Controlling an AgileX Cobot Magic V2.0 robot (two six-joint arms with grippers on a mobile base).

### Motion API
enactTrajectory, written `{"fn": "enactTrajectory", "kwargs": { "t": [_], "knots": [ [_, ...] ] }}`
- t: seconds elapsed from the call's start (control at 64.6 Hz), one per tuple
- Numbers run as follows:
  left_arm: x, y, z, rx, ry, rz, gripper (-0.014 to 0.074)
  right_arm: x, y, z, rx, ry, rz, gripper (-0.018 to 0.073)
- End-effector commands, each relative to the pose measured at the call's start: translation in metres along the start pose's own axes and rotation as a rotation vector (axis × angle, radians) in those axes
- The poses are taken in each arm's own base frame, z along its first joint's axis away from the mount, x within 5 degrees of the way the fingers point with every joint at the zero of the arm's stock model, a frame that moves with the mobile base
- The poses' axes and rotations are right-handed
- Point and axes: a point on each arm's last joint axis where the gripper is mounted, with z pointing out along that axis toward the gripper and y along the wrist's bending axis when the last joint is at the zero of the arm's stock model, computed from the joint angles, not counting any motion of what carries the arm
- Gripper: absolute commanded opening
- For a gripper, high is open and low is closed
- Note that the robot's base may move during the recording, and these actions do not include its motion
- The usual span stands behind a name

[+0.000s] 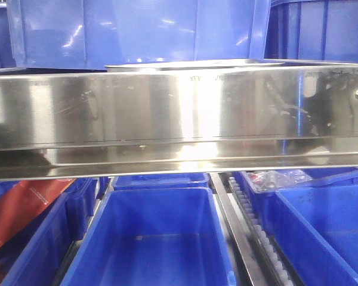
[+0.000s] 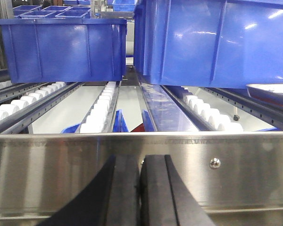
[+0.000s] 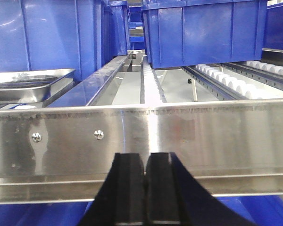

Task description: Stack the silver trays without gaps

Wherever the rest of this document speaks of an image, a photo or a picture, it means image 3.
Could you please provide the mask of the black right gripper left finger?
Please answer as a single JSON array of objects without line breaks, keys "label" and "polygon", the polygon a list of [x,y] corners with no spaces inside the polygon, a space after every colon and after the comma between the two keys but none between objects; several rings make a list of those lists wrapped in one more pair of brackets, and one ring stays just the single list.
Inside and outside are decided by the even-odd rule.
[{"label": "black right gripper left finger", "polygon": [[142,226],[144,168],[137,153],[116,153],[107,177],[79,226]]}]

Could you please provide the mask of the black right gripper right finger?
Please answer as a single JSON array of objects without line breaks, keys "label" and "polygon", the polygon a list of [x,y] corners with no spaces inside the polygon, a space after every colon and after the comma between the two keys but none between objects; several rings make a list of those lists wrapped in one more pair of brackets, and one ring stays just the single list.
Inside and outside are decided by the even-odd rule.
[{"label": "black right gripper right finger", "polygon": [[146,167],[148,226],[252,226],[213,197],[175,153],[152,153]]}]

